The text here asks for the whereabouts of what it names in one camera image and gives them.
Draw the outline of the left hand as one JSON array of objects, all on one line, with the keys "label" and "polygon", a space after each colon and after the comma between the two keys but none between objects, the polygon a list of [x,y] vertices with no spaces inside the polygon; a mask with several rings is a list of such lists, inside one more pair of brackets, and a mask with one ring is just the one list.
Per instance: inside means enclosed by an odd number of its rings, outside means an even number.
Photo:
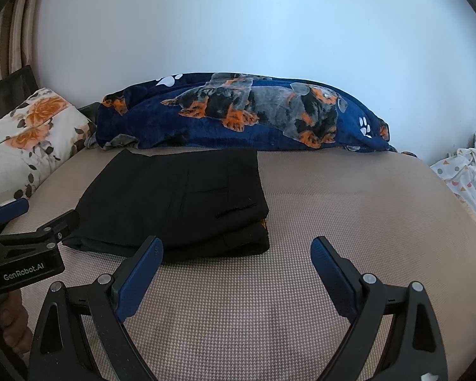
[{"label": "left hand", "polygon": [[22,292],[11,291],[0,303],[0,326],[8,347],[21,359],[30,352],[33,334],[28,327],[29,315],[23,306]]}]

